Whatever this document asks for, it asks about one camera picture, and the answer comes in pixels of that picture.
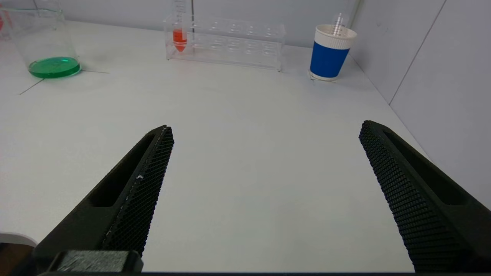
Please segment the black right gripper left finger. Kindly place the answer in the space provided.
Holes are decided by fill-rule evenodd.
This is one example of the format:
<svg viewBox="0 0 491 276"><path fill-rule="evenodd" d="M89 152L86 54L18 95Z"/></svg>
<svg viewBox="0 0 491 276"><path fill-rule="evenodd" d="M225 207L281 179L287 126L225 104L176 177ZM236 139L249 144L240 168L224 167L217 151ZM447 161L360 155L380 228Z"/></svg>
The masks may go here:
<svg viewBox="0 0 491 276"><path fill-rule="evenodd" d="M173 146L170 126L146 133L35 247L37 271L48 271L56 255L69 250L130 251L142 257Z"/></svg>

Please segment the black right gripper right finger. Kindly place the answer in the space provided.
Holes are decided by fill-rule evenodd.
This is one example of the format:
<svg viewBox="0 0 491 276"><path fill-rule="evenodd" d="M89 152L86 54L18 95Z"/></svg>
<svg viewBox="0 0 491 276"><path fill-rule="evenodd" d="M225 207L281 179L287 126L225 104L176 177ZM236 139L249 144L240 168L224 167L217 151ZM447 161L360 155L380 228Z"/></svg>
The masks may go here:
<svg viewBox="0 0 491 276"><path fill-rule="evenodd" d="M417 273L489 273L491 212L388 127L359 140Z"/></svg>

